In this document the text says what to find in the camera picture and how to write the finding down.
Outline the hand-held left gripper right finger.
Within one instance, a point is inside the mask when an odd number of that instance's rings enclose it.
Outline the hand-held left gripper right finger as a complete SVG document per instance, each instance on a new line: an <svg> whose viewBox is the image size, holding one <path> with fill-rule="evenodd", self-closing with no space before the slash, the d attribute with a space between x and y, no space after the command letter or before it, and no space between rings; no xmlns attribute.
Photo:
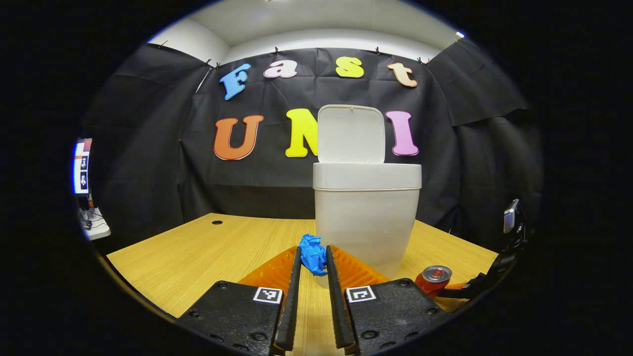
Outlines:
<svg viewBox="0 0 633 356"><path fill-rule="evenodd" d="M335 344L346 356L403 355L398 350L441 326L445 312L409 278L342 288L342 263L326 247Z"/></svg>

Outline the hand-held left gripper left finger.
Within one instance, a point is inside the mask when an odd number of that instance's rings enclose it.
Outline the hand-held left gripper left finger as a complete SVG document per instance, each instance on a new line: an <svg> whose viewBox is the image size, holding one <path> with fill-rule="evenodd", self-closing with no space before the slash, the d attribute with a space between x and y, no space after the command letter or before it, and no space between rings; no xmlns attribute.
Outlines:
<svg viewBox="0 0 633 356"><path fill-rule="evenodd" d="M284 356L294 348L301 268L292 246L239 282L215 282L177 324L237 353Z"/></svg>

